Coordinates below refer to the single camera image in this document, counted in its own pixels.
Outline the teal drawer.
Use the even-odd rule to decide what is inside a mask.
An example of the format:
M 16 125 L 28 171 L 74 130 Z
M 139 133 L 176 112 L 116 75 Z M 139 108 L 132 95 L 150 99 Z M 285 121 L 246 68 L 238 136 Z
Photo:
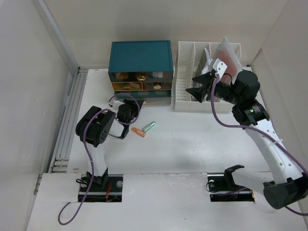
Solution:
M 110 72 L 112 82 L 135 82 L 135 81 L 172 81 L 173 71 L 163 72 L 163 78 L 153 78 L 153 72 Z
M 130 99 L 128 95 L 136 100 L 144 100 L 148 105 L 154 104 L 171 104 L 171 90 L 132 90 L 132 91 L 115 91 L 120 99 Z

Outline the orange drawer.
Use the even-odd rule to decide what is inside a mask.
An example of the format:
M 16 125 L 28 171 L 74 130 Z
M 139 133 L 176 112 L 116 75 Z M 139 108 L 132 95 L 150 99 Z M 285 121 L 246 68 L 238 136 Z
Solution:
M 142 83 L 143 90 L 170 90 L 172 81 L 148 81 Z

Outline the mint green highlighter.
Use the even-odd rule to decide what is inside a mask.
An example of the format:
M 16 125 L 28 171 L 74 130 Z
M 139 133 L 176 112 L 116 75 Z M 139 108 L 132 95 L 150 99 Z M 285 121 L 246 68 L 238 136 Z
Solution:
M 156 125 L 155 121 L 152 121 L 151 123 L 149 123 L 148 125 L 146 125 L 145 127 L 142 128 L 143 132 L 148 132 L 149 130 L 151 130 L 154 126 Z

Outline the grey spiral setup guide booklet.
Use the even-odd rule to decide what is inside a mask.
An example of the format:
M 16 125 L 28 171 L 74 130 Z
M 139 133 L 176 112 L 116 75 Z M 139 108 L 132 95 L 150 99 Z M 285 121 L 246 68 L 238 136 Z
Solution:
M 209 71 L 211 62 L 212 58 L 209 50 L 207 48 L 203 48 L 201 55 L 195 56 L 194 73 L 192 77 L 198 77 L 206 74 Z

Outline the yellow drawer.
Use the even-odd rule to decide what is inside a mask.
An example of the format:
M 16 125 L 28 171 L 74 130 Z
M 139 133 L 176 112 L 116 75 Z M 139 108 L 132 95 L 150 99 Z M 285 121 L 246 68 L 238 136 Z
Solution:
M 142 84 L 141 85 L 141 89 L 131 89 L 130 84 L 131 82 L 113 82 L 112 83 L 112 87 L 114 89 L 114 91 L 125 91 L 125 90 L 142 90 Z

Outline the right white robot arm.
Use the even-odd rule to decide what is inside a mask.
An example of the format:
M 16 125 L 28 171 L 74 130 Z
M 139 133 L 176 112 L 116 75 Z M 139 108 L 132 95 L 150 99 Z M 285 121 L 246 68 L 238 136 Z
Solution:
M 308 171 L 283 146 L 277 136 L 268 112 L 256 100 L 260 83 L 255 73 L 243 70 L 231 83 L 221 82 L 216 71 L 192 78 L 200 87 L 188 88 L 186 91 L 198 102 L 211 101 L 215 120 L 226 128 L 232 128 L 219 120 L 213 99 L 223 99 L 233 104 L 232 114 L 237 124 L 235 128 L 243 129 L 254 141 L 266 160 L 272 177 L 249 172 L 242 165 L 225 169 L 223 177 L 210 190 L 222 196 L 235 194 L 243 190 L 253 190 L 264 195 L 266 201 L 275 209 L 286 208 L 308 195 Z

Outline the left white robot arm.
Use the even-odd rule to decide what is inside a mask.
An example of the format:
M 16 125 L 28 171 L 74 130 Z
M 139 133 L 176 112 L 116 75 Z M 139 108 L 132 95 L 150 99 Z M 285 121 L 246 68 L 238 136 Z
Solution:
M 144 104 L 143 99 L 111 99 L 110 109 L 92 106 L 76 126 L 76 135 L 86 148 L 88 170 L 78 183 L 85 184 L 91 192 L 102 192 L 110 185 L 108 167 L 105 162 L 103 143 L 108 136 L 124 139 L 130 125 L 137 120 Z

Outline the orange highlighter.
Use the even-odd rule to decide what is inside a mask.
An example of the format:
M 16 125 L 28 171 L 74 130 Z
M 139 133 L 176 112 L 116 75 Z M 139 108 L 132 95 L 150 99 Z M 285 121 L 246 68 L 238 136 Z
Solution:
M 143 130 L 140 130 L 138 128 L 132 128 L 131 130 L 134 133 L 136 133 L 137 135 L 141 136 L 141 137 L 145 137 L 146 136 L 146 132 L 144 132 Z

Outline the clear zip pouch red card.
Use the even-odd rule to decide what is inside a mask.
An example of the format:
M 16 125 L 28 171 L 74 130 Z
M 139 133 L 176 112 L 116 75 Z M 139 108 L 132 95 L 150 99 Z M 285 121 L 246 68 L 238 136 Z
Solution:
M 238 73 L 242 71 L 243 68 L 240 62 L 240 43 L 230 43 L 228 38 L 224 37 L 222 42 L 216 48 L 213 58 L 218 58 L 227 65 L 225 73 L 229 73 L 232 77 L 232 81 L 234 82 Z

